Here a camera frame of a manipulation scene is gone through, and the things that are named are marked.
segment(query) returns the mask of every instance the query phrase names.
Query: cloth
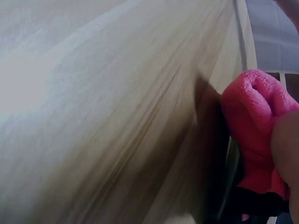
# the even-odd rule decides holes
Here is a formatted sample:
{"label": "cloth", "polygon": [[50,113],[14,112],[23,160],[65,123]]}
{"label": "cloth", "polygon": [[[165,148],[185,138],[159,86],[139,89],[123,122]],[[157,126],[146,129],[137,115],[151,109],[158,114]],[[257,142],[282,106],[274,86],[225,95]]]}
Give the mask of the cloth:
{"label": "cloth", "polygon": [[272,160],[271,132],[277,118],[299,110],[299,104],[275,78],[249,70],[225,89],[221,108],[242,154],[245,173],[238,187],[257,194],[272,192],[288,200],[289,188]]}

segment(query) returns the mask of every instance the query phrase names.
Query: light wood grain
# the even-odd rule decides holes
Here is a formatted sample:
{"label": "light wood grain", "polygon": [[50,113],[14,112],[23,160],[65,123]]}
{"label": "light wood grain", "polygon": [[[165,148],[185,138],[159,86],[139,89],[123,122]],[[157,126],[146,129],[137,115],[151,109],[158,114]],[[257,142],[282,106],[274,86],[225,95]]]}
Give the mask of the light wood grain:
{"label": "light wood grain", "polygon": [[201,223],[255,67],[244,0],[1,1],[0,222]]}

